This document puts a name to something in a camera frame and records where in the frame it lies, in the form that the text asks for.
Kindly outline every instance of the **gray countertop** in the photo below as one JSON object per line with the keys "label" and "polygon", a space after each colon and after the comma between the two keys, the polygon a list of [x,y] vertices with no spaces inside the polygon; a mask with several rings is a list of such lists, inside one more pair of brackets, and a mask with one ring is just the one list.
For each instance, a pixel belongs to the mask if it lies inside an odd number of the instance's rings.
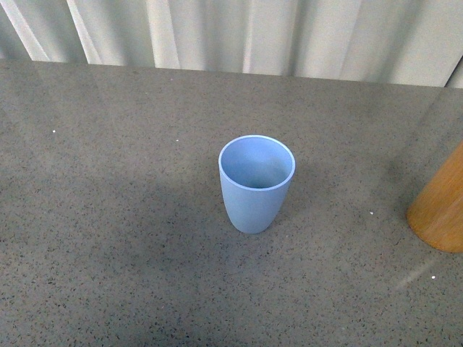
{"label": "gray countertop", "polygon": [[[0,345],[461,346],[463,256],[405,212],[463,138],[463,90],[0,61]],[[238,232],[220,149],[297,170]]]}

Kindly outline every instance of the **countertop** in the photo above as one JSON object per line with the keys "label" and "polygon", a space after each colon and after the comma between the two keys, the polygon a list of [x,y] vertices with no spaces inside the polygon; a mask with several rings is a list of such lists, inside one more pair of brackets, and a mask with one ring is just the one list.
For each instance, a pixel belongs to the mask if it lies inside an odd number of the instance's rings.
{"label": "countertop", "polygon": [[[0,61],[0,345],[461,346],[463,255],[407,225],[463,90]],[[297,162],[269,229],[218,154]]]}

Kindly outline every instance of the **wooden cup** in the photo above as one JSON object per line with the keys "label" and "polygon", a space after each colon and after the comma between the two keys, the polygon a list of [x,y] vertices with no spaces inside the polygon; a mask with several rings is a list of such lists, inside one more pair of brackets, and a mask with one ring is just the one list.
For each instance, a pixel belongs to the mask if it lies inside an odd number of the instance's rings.
{"label": "wooden cup", "polygon": [[409,207],[407,218],[427,244],[463,252],[463,141]]}

